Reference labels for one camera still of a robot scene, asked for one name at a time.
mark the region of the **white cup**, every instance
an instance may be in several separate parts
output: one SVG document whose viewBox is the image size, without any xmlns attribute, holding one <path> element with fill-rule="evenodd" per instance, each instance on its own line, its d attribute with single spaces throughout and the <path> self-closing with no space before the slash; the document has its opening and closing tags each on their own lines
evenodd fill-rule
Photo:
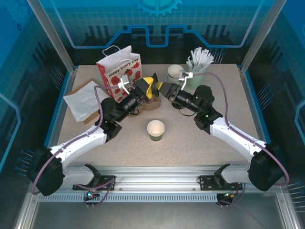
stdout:
<svg viewBox="0 0 305 229">
<path fill-rule="evenodd" d="M 147 132 L 151 140 L 157 142 L 160 141 L 165 131 L 163 122 L 159 120 L 153 120 L 147 125 Z"/>
<path fill-rule="evenodd" d="M 167 81 L 170 82 L 170 83 L 177 84 L 177 85 L 180 85 L 180 83 L 181 83 L 178 78 L 174 79 L 174 78 L 171 78 L 169 76 L 167 77 Z"/>
<path fill-rule="evenodd" d="M 168 75 L 172 78 L 179 78 L 180 71 L 183 71 L 183 67 L 177 64 L 173 64 L 167 69 Z"/>
</svg>

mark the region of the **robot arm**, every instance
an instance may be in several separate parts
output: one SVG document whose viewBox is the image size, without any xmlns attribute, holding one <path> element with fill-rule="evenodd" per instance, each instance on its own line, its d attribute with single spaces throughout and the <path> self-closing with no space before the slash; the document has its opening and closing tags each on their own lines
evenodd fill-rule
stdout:
<svg viewBox="0 0 305 229">
<path fill-rule="evenodd" d="M 190 94 L 173 83 L 162 83 L 160 93 L 175 107 L 185 107 L 195 112 L 194 121 L 199 129 L 222 139 L 249 162 L 248 165 L 241 166 L 227 164 L 218 169 L 215 180 L 220 187 L 224 183 L 251 182 L 259 190 L 267 191 L 283 176 L 279 165 L 258 146 L 267 149 L 274 156 L 281 154 L 280 148 L 253 138 L 230 123 L 228 126 L 225 118 L 212 106 L 215 98 L 210 87 L 200 85 L 194 94 Z"/>
<path fill-rule="evenodd" d="M 147 103 L 154 95 L 158 96 L 157 75 L 137 80 L 133 89 L 128 91 L 128 96 L 120 103 L 112 98 L 106 98 L 101 102 L 102 123 L 98 129 L 92 132 L 99 124 L 100 119 L 90 129 L 75 137 L 74 139 L 49 149 L 40 147 L 35 150 L 31 163 L 27 170 L 27 177 L 34 182 L 44 164 L 59 150 L 61 152 L 50 161 L 41 174 L 36 187 L 47 196 L 54 193 L 62 185 L 91 184 L 95 178 L 96 171 L 91 166 L 80 167 L 71 170 L 67 167 L 70 162 L 86 153 L 90 149 L 107 143 L 121 130 L 117 122 L 122 121 L 137 106 Z"/>
</svg>

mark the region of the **yellow object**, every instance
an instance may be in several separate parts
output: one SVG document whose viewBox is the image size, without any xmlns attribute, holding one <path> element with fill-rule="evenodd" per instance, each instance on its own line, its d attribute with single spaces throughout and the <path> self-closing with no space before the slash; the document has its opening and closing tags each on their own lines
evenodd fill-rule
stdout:
<svg viewBox="0 0 305 229">
<path fill-rule="evenodd" d="M 143 79 L 148 83 L 148 89 L 146 91 L 146 96 L 149 99 L 152 99 L 153 92 L 152 92 L 152 84 L 153 84 L 153 78 L 152 77 L 143 77 Z M 160 90 L 163 82 L 157 82 L 157 89 Z"/>
<path fill-rule="evenodd" d="M 163 84 L 163 82 L 158 82 L 158 83 L 157 83 L 157 89 L 158 89 L 158 90 L 160 90 L 162 84 Z"/>
</svg>

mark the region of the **gear logo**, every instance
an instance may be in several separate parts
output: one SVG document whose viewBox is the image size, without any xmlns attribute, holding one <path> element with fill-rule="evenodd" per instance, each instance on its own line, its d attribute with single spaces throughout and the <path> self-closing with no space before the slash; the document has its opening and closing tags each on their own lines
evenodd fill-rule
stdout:
<svg viewBox="0 0 305 229">
<path fill-rule="evenodd" d="M 16 22 L 20 23 L 28 15 L 26 0 L 0 0 L 0 7 L 6 6 L 7 11 Z"/>
<path fill-rule="evenodd" d="M 182 0 L 134 0 L 134 3 L 143 13 L 158 17 L 160 14 L 165 16 L 167 13 L 172 13 L 172 10 L 176 10 L 177 5 L 181 4 Z"/>
</svg>

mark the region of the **cable connector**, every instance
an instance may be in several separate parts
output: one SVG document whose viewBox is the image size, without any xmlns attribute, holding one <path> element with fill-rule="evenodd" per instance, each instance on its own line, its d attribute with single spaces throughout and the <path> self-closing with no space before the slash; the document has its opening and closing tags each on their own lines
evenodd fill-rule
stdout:
<svg viewBox="0 0 305 229">
<path fill-rule="evenodd" d="M 127 74 L 122 75 L 120 82 L 118 83 L 118 87 L 123 88 L 127 94 L 129 94 L 129 91 L 126 88 L 126 85 L 128 84 L 130 84 L 128 75 Z"/>
<path fill-rule="evenodd" d="M 185 71 L 180 71 L 179 72 L 179 81 L 184 81 L 184 83 L 181 87 L 181 90 L 183 90 L 183 88 L 185 87 L 186 80 L 187 79 L 192 79 L 192 77 L 193 77 L 193 73 L 186 73 Z"/>
</svg>

